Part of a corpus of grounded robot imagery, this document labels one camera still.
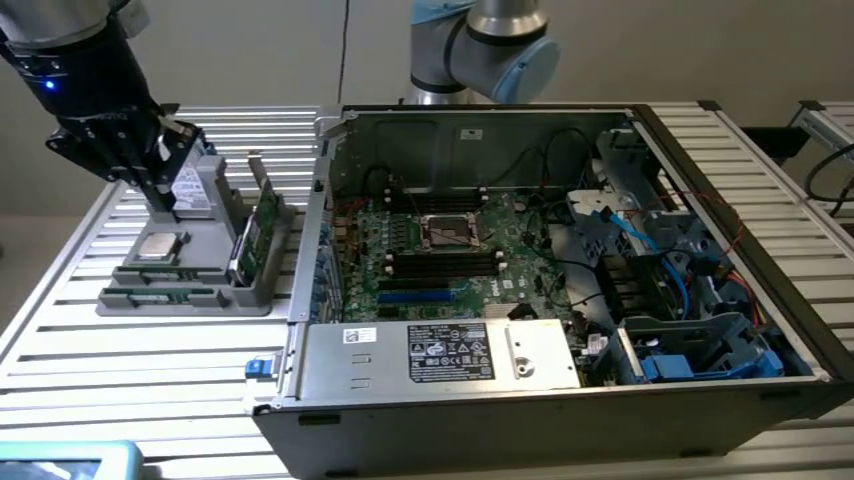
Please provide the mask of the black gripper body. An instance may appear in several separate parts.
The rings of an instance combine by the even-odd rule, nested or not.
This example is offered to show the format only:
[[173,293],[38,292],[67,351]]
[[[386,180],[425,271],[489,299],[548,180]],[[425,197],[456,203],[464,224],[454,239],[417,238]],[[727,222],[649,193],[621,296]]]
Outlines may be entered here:
[[47,148],[107,181],[153,181],[163,110],[119,26],[47,49],[6,40],[3,58],[59,124]]

